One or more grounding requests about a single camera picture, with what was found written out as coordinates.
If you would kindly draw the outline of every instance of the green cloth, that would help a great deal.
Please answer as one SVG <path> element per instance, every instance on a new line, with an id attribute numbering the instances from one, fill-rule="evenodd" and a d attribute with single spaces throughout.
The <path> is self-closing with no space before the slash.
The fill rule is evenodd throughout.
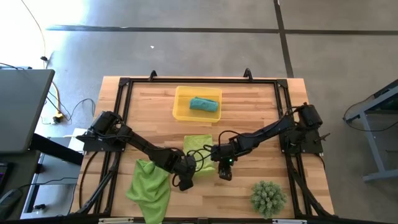
<path id="1" fill-rule="evenodd" d="M 196 136 L 184 136 L 184 152 L 187 153 L 188 151 L 191 150 L 198 150 L 198 149 L 203 149 L 203 145 L 213 145 L 213 137 L 211 134 L 202 134 L 202 135 L 196 135 Z M 210 152 L 201 150 L 199 151 L 200 154 L 203 155 L 203 157 L 206 157 L 210 154 Z M 201 159 L 201 156 L 199 153 L 195 153 L 195 160 L 198 161 Z M 203 176 L 203 175 L 211 175 L 215 173 L 215 168 L 214 168 L 214 162 L 211 161 L 210 156 L 207 157 L 204 161 L 203 167 L 199 172 L 196 172 L 194 176 Z M 201 163 L 197 162 L 197 170 L 201 167 Z"/>
<path id="2" fill-rule="evenodd" d="M 196 96 L 189 101 L 189 108 L 193 110 L 216 112 L 218 108 L 218 103 L 213 100 L 199 98 Z"/>
<path id="3" fill-rule="evenodd" d="M 139 205 L 146 223 L 162 223 L 170 199 L 169 173 L 138 159 L 126 197 Z"/>

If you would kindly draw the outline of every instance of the yellow bin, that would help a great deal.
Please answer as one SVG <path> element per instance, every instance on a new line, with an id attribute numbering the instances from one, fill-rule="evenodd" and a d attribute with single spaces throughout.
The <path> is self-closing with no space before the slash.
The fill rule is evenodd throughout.
<path id="1" fill-rule="evenodd" d="M 222 91 L 217 88 L 178 86 L 175 91 L 173 116 L 182 121 L 217 122 L 221 118 Z M 214 100 L 218 103 L 216 112 L 191 110 L 189 102 L 194 97 Z"/>

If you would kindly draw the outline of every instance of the concrete floor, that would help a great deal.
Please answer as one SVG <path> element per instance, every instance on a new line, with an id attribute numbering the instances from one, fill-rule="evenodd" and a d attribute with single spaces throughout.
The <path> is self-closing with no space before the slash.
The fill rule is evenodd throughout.
<path id="1" fill-rule="evenodd" d="M 32 1 L 27 5 L 45 27 L 51 24 L 131 27 L 277 28 L 272 0 Z M 280 0 L 287 29 L 398 30 L 398 2 L 385 0 Z M 18 1 L 8 1 L 14 26 L 0 62 L 42 66 L 42 42 Z M 198 34 L 45 31 L 50 68 L 62 103 L 71 110 L 84 98 L 98 99 L 105 75 L 286 77 L 279 34 Z M 365 184 L 376 171 L 364 134 L 341 120 L 345 109 L 394 81 L 398 36 L 287 35 L 294 76 L 304 78 L 310 102 L 331 132 L 324 142 L 326 175 L 337 215 L 398 222 L 398 179 Z M 73 124 L 42 125 L 46 136 L 71 134 L 91 123 L 91 105 L 79 106 Z M 45 105 L 43 117 L 53 114 Z"/>

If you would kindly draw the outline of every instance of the green spiky ball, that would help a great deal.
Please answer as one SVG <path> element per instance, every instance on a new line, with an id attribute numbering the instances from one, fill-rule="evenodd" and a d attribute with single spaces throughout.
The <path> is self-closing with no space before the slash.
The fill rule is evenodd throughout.
<path id="1" fill-rule="evenodd" d="M 286 194 L 282 192 L 279 185 L 262 180 L 254 184 L 252 190 L 253 194 L 250 201 L 255 211 L 259 212 L 264 218 L 279 214 L 285 207 Z"/>

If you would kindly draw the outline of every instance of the wooden table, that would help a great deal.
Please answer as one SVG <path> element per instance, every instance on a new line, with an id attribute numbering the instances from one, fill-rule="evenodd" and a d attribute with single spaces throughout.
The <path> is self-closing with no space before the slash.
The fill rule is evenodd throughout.
<path id="1" fill-rule="evenodd" d="M 101 111 L 112 111 L 120 77 L 104 77 L 96 116 Z M 304 80 L 287 79 L 292 106 L 308 102 Z M 205 86 L 220 88 L 223 91 L 222 115 L 217 123 L 177 121 L 173 115 L 175 88 L 179 85 Z M 278 119 L 275 93 L 272 85 L 267 84 L 227 84 L 227 83 L 135 83 L 132 89 L 127 125 L 137 134 L 157 146 L 183 148 L 185 135 L 212 134 L 216 144 L 217 137 L 223 130 L 231 129 L 239 133 L 253 132 L 273 123 Z M 226 133 L 222 141 L 231 137 Z M 91 154 L 85 156 L 81 174 Z M 99 152 L 88 168 L 83 184 L 83 203 L 97 187 L 104 153 Z M 333 213 L 325 171 L 320 158 L 303 154 L 303 164 L 307 184 L 326 211 Z M 141 217 L 138 205 L 129 200 L 125 193 L 130 187 L 137 159 L 147 156 L 129 146 L 122 154 L 118 180 L 114 193 L 113 217 Z M 293 218 L 293 206 L 290 196 L 289 180 L 285 157 L 280 152 L 278 137 L 260 144 L 252 153 L 240 157 L 232 168 L 232 181 L 221 180 L 218 174 L 209 177 L 194 178 L 194 187 L 184 192 L 171 186 L 171 197 L 166 217 L 217 217 L 217 218 L 260 218 L 253 211 L 249 201 L 251 187 L 260 180 L 279 184 L 288 195 L 284 210 L 276 217 Z M 78 210 L 78 189 L 72 210 Z M 304 212 L 302 194 L 298 188 L 300 208 Z M 108 188 L 104 191 L 102 209 L 108 198 Z"/>

